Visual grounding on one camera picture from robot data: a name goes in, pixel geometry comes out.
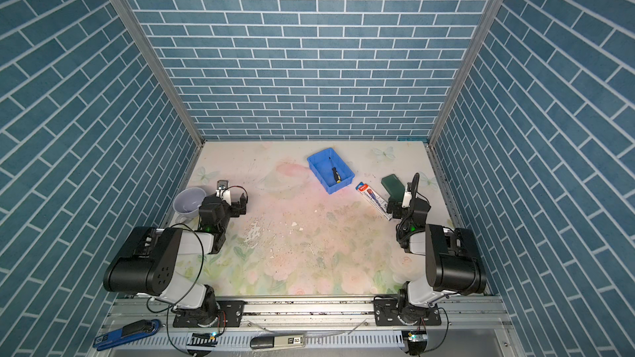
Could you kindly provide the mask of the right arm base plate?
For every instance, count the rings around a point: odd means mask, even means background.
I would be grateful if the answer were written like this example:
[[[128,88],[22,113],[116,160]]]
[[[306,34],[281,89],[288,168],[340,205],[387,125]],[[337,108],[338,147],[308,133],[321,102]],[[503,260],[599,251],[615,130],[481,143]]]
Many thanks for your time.
[[[394,297],[375,297],[373,307],[377,327],[436,327],[442,323],[437,309],[415,307],[407,302],[399,302]]]

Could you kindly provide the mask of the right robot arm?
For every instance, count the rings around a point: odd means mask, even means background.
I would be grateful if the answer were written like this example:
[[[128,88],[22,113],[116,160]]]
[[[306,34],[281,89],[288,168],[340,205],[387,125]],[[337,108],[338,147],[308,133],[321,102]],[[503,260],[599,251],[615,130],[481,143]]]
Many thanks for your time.
[[[430,209],[426,198],[413,198],[407,207],[393,199],[387,203],[387,213],[400,221],[395,227],[400,247],[425,258],[425,276],[405,282],[397,297],[397,317],[407,325],[425,322],[438,301],[482,294],[487,285],[473,231],[427,223]]]

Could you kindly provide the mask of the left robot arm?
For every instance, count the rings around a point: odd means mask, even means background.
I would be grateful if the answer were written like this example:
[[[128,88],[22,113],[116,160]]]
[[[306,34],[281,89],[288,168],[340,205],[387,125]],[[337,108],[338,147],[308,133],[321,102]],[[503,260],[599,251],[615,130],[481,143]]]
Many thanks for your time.
[[[138,226],[128,236],[104,274],[104,288],[112,293],[146,294],[168,305],[167,310],[190,327],[210,327],[223,317],[213,287],[177,274],[180,256],[202,258],[218,254],[233,218],[246,214],[249,195],[226,180],[214,193],[188,188],[179,193],[173,210],[180,219],[198,218],[193,228],[177,223],[167,228]]]

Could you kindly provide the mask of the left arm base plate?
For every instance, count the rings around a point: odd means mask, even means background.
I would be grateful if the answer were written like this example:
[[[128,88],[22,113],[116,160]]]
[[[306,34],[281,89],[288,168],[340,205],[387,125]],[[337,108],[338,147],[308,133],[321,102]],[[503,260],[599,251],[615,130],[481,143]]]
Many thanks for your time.
[[[246,302],[243,300],[217,300],[216,307],[207,312],[198,309],[175,309],[174,328],[240,327]]]

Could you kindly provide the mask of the yellow black screwdriver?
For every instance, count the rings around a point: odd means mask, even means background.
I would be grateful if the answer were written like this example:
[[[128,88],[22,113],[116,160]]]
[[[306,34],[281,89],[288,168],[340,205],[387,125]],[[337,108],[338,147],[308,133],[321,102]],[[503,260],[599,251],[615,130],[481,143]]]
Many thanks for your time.
[[[331,166],[332,166],[332,175],[333,175],[334,181],[335,181],[336,183],[341,183],[341,182],[342,182],[342,177],[341,177],[341,175],[339,174],[339,172],[338,172],[338,170],[337,170],[337,167],[336,167],[336,165],[334,164],[334,162],[333,162],[332,158],[329,158],[329,161],[330,161],[330,164],[331,164]]]

